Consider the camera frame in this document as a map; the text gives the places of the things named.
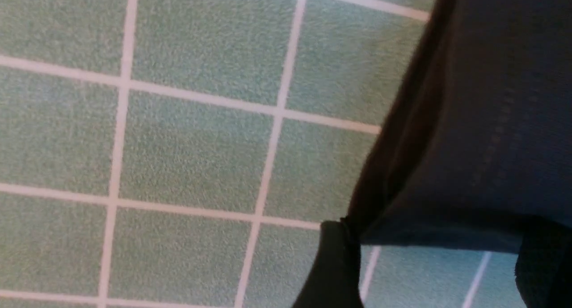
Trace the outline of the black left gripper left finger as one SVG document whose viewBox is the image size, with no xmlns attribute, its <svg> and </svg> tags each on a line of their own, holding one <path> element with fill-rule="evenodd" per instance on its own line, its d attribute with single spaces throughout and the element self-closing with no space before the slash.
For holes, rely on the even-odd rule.
<svg viewBox="0 0 572 308">
<path fill-rule="evenodd" d="M 320 225 L 320 242 L 312 269 L 294 308 L 362 308 L 361 245 L 346 220 Z"/>
</svg>

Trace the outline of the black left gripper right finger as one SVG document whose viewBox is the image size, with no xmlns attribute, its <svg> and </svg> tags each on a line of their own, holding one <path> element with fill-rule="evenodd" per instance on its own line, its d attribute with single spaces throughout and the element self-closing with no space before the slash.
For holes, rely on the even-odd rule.
<svg viewBox="0 0 572 308">
<path fill-rule="evenodd" d="M 571 238 L 525 237 L 517 256 L 515 281 L 527 308 L 570 308 Z"/>
</svg>

